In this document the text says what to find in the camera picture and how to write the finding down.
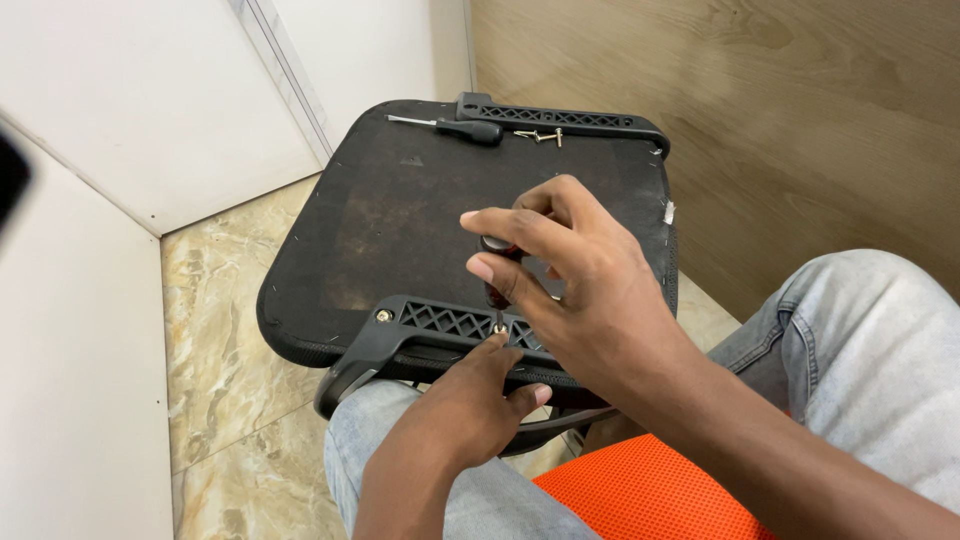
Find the light blue jeans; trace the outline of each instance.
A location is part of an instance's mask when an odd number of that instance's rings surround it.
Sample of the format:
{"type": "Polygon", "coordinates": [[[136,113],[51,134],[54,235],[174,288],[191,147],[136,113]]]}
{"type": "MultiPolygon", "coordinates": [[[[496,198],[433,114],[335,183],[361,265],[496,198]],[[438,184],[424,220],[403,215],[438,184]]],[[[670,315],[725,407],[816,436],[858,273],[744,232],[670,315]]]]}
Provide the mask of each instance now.
{"type": "MultiPolygon", "coordinates": [[[[816,258],[708,356],[833,446],[960,513],[960,307],[914,264],[871,250],[816,258]]],[[[367,459],[419,395],[375,380],[333,415],[324,465],[348,533],[367,459]]],[[[453,484],[444,537],[596,534],[494,458],[453,484]]]]}

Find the right hand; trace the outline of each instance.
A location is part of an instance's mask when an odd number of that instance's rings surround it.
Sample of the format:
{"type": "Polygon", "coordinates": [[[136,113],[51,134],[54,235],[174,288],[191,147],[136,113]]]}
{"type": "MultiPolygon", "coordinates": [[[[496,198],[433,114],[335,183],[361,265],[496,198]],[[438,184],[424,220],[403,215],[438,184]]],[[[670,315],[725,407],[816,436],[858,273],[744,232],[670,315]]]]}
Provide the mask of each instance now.
{"type": "Polygon", "coordinates": [[[674,379],[676,358],[702,356],[673,318],[636,238],[593,195],[561,175],[521,195],[512,209],[460,218],[464,229],[515,243],[565,281],[555,301],[520,264],[478,253],[467,270],[515,304],[548,351],[581,384],[617,405],[622,382],[674,379]]]}

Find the orange mesh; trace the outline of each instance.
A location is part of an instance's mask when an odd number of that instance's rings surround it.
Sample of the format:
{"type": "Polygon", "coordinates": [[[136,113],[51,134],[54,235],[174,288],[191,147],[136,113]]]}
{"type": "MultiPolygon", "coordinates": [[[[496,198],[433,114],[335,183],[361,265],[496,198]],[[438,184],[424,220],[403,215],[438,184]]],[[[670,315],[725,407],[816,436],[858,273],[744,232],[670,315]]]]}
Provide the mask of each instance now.
{"type": "Polygon", "coordinates": [[[603,538],[776,540],[716,481],[653,435],[534,479],[603,538]]]}

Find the wood grain panel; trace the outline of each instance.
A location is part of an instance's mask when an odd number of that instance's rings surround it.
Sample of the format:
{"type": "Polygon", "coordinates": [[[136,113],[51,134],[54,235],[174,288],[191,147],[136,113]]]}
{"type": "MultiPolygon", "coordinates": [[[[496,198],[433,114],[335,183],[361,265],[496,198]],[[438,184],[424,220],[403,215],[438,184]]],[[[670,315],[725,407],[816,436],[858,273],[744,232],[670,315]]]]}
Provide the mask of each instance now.
{"type": "Polygon", "coordinates": [[[960,3],[471,6],[495,101],[666,132],[680,266],[739,320],[807,260],[851,248],[960,292],[960,3]]]}

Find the black screwdriver handle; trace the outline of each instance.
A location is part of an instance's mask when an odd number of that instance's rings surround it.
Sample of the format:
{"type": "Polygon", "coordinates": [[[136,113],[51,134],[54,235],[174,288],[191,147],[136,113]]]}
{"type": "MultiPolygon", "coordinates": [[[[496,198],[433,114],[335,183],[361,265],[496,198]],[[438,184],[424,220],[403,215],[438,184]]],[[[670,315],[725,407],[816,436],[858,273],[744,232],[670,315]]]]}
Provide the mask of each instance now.
{"type": "MultiPolygon", "coordinates": [[[[501,240],[496,236],[488,235],[480,236],[480,241],[477,243],[477,252],[479,253],[482,251],[494,253],[516,262],[521,262],[523,257],[527,255],[527,253],[516,246],[516,244],[511,244],[510,242],[501,240]]],[[[483,291],[487,298],[488,306],[494,309],[500,309],[501,311],[507,307],[510,307],[511,304],[510,301],[507,300],[507,297],[503,296],[503,294],[496,290],[493,285],[486,282],[483,285],[483,291]]]]}
{"type": "Polygon", "coordinates": [[[492,122],[465,120],[455,122],[437,118],[437,131],[445,135],[456,135],[477,144],[496,146],[503,140],[503,128],[492,122]]]}

